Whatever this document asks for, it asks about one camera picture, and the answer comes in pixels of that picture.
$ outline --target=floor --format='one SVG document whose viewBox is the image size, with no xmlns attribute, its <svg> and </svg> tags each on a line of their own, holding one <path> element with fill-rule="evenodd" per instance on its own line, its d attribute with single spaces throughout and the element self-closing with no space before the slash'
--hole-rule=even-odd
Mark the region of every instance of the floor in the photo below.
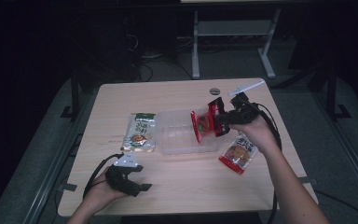
<svg viewBox="0 0 358 224">
<path fill-rule="evenodd" d="M 214 52 L 201 52 L 200 79 L 262 77 L 272 87 L 300 72 L 287 69 L 294 39 L 278 39 L 271 45 L 268 56 L 277 75 L 275 79 L 266 77 L 258 57 L 257 48 L 262 40 L 242 41 L 241 47 L 220 48 L 219 45 L 220 49 Z M 176 62 L 158 57 L 145 64 L 147 67 L 139 67 L 142 78 L 136 81 L 189 80 L 191 76 L 189 50 L 179 53 Z M 358 168 L 353 165 L 353 153 L 348 152 L 350 146 L 358 156 L 358 101 L 351 87 L 339 79 L 337 105 L 345 105 L 351 118 L 334 122 L 324 112 L 325 89 L 319 93 L 309 91 L 310 79 L 311 76 L 305 77 L 283 90 L 271 88 L 271 93 L 326 216 L 331 223 L 358 223 Z M 0 223 L 67 220 L 57 214 L 62 184 L 70 173 L 97 94 L 98 89 L 93 93 L 80 92 L 80 113 L 77 119 L 71 120 L 61 118 L 63 109 L 71 105 L 70 80 L 58 91 L 1 198 Z M 259 213 L 263 223 L 269 214 L 270 211 Z M 91 221 L 119 222 L 120 217 L 95 217 Z M 282 223 L 279 212 L 273 223 Z"/>
</svg>

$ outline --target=wire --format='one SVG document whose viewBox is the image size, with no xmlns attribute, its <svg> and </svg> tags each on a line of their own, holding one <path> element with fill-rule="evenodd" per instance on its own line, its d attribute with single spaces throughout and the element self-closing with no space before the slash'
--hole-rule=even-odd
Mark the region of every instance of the wire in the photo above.
<svg viewBox="0 0 358 224">
<path fill-rule="evenodd" d="M 106 182 L 106 179 L 103 180 L 103 181 L 100 181 L 100 182 L 98 182 L 98 183 L 95 183 L 95 184 L 91 185 L 91 187 L 94 187 L 94 186 L 96 186 L 96 185 L 102 184 L 103 182 Z"/>
<path fill-rule="evenodd" d="M 109 156 L 108 158 L 104 159 L 103 161 L 101 161 L 101 163 L 98 165 L 98 167 L 95 169 L 94 173 L 92 173 L 91 177 L 89 178 L 89 182 L 87 183 L 86 187 L 84 188 L 84 192 L 83 192 L 83 199 L 84 197 L 86 197 L 87 192 L 89 192 L 89 190 L 92 188 L 93 186 L 93 182 L 95 180 L 95 177 L 97 176 L 97 174 L 100 172 L 100 170 L 103 168 L 103 166 L 106 164 L 107 161 L 109 161 L 110 159 L 116 157 L 116 158 L 121 158 L 124 154 L 114 154 Z"/>
<path fill-rule="evenodd" d="M 179 63 L 177 62 L 172 62 L 172 61 L 169 61 L 169 60 L 159 60 L 159 61 L 150 61 L 148 63 L 173 63 L 175 65 L 177 65 L 178 67 L 182 68 L 183 71 L 185 71 L 185 73 L 187 74 L 187 76 L 190 78 L 190 79 L 194 79 L 190 73 L 188 73 L 188 71 Z"/>
<path fill-rule="evenodd" d="M 154 55 L 144 55 L 141 58 L 145 59 L 145 60 L 155 60 L 155 59 L 160 58 L 162 56 L 163 56 L 162 54 L 154 54 Z"/>
<path fill-rule="evenodd" d="M 205 43 L 205 45 L 202 45 L 201 43 L 203 41 L 199 41 L 199 52 L 204 53 L 204 54 L 214 54 L 214 53 L 218 53 L 222 50 L 224 50 L 224 44 L 221 42 L 218 42 L 216 40 L 211 40 L 211 39 L 205 39 L 205 42 L 211 42 L 211 43 Z"/>
<path fill-rule="evenodd" d="M 132 49 L 129 49 L 130 51 L 134 52 L 135 49 L 138 48 L 138 45 L 139 45 L 138 37 L 136 37 L 136 35 L 127 35 L 127 37 L 132 37 L 136 41 L 135 46 Z"/>
<path fill-rule="evenodd" d="M 269 110 L 264 105 L 254 103 L 257 106 L 262 106 L 263 108 L 265 108 L 269 114 L 269 116 L 268 116 L 263 110 L 260 110 L 257 106 L 255 106 L 254 104 L 251 104 L 249 101 L 241 100 L 241 102 L 244 103 L 245 105 L 251 106 L 256 111 L 258 111 L 259 115 L 266 121 L 269 129 L 271 130 L 272 134 L 274 135 L 275 141 L 277 142 L 279 149 L 282 151 L 281 137 L 278 132 L 277 124 L 275 123 L 275 120 L 272 117 L 271 112 L 269 112 Z M 278 210 L 278 198 L 277 198 L 276 192 L 274 190 L 274 196 L 273 196 L 273 200 L 272 200 L 272 210 L 271 210 L 271 214 L 269 215 L 269 218 L 267 221 L 268 224 L 272 223 L 272 221 L 274 220 L 277 210 Z"/>
<path fill-rule="evenodd" d="M 178 52 L 184 50 L 184 49 L 187 49 L 189 47 L 191 47 L 191 44 L 193 43 L 193 37 L 191 36 L 185 36 L 185 37 L 177 37 L 178 40 L 186 40 L 186 42 L 184 44 L 180 44 L 176 50 Z"/>
<path fill-rule="evenodd" d="M 144 79 L 142 78 L 142 74 L 139 73 L 139 78 L 141 79 L 141 81 L 143 81 L 143 82 L 148 82 L 148 81 L 150 81 L 150 79 L 152 79 L 152 77 L 153 77 L 153 69 L 152 69 L 151 67 L 147 66 L 147 65 L 144 64 L 144 63 L 140 63 L 139 65 L 146 67 L 146 68 L 149 69 L 149 71 L 150 71 L 150 77 L 149 77 L 147 80 L 144 80 Z"/>
<path fill-rule="evenodd" d="M 339 203 L 343 203 L 343 204 L 347 205 L 349 208 L 351 208 L 351 209 L 353 209 L 354 211 L 358 212 L 358 208 L 355 207 L 355 206 L 353 206 L 353 205 L 351 205 L 350 203 L 344 202 L 344 201 L 342 201 L 342 200 L 340 200 L 340 199 L 338 199 L 338 198 L 336 198 L 336 197 L 334 197 L 334 196 L 331 196 L 331 195 L 329 195 L 329 194 L 326 194 L 326 193 L 324 193 L 324 192 L 321 192 L 321 191 L 319 191 L 319 190 L 317 190 L 317 189 L 315 189 L 314 191 L 315 191 L 315 193 L 321 194 L 321 195 L 323 195 L 324 197 L 327 197 L 327 198 L 329 198 L 329 199 L 335 200 L 335 201 L 337 201 L 337 202 L 339 202 Z"/>
</svg>

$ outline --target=person's right hand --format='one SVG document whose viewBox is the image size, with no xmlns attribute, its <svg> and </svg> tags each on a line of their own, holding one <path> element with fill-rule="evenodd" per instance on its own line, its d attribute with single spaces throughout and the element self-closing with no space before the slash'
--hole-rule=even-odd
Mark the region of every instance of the person's right hand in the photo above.
<svg viewBox="0 0 358 224">
<path fill-rule="evenodd" d="M 274 135 L 272 134 L 266 121 L 260 115 L 248 124 L 229 124 L 233 130 L 245 133 L 249 140 L 255 144 L 261 153 L 272 150 L 277 146 Z"/>
</svg>

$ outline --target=hand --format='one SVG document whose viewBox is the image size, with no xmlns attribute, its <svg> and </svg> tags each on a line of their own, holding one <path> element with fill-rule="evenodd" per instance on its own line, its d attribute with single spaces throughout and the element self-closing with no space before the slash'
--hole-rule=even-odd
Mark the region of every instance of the hand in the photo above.
<svg viewBox="0 0 358 224">
<path fill-rule="evenodd" d="M 229 127 L 245 133 L 249 140 L 255 144 L 261 153 L 277 147 L 274 135 L 266 121 L 260 115 L 248 124 L 229 124 Z"/>
<path fill-rule="evenodd" d="M 97 212 L 104 209 L 112 201 L 128 196 L 118 190 L 110 188 L 106 183 L 105 170 L 93 181 L 83 202 L 78 206 L 68 223 L 88 223 L 89 219 Z"/>
</svg>

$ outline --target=black device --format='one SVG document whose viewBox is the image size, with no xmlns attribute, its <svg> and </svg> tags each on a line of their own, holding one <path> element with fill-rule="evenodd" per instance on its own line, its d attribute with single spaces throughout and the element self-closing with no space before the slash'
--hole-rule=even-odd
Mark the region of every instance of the black device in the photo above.
<svg viewBox="0 0 358 224">
<path fill-rule="evenodd" d="M 114 157 L 120 159 L 122 156 L 124 156 L 124 153 L 114 154 L 106 158 L 105 160 L 101 161 L 100 165 L 98 165 L 97 169 L 95 169 L 94 173 L 89 178 L 89 182 L 87 183 L 87 186 L 84 189 L 83 198 L 86 197 L 86 194 L 94 185 L 99 184 L 99 183 L 93 184 L 93 182 L 97 174 L 106 164 L 106 162 Z M 136 197 L 140 191 L 148 191 L 152 187 L 151 184 L 138 185 L 128 179 L 128 175 L 131 172 L 141 172 L 143 169 L 144 167 L 141 165 L 137 165 L 136 167 L 121 167 L 121 166 L 111 165 L 105 173 L 106 182 L 112 189 Z"/>
<path fill-rule="evenodd" d="M 273 117 L 269 116 L 261 109 L 260 106 L 267 108 L 261 104 L 250 103 L 248 96 L 244 92 L 240 92 L 235 95 L 234 98 L 230 101 L 234 105 L 234 109 L 228 112 L 216 115 L 215 118 L 226 124 L 247 124 L 252 122 L 257 116 L 261 116 L 269 126 L 272 134 L 275 137 L 275 140 L 278 144 L 278 147 L 282 150 L 282 141 L 278 132 L 278 128 L 275 124 Z"/>
<path fill-rule="evenodd" d="M 246 124 L 252 122 L 259 114 L 260 109 L 256 103 L 250 103 L 245 93 L 240 92 L 230 101 L 234 110 L 216 115 L 216 119 L 223 123 Z"/>
<path fill-rule="evenodd" d="M 137 165 L 136 167 L 120 167 L 112 165 L 105 173 L 106 182 L 112 189 L 116 189 L 128 195 L 136 197 L 140 191 L 148 191 L 152 185 L 142 184 L 138 185 L 128 179 L 131 172 L 141 172 L 143 166 Z"/>
</svg>

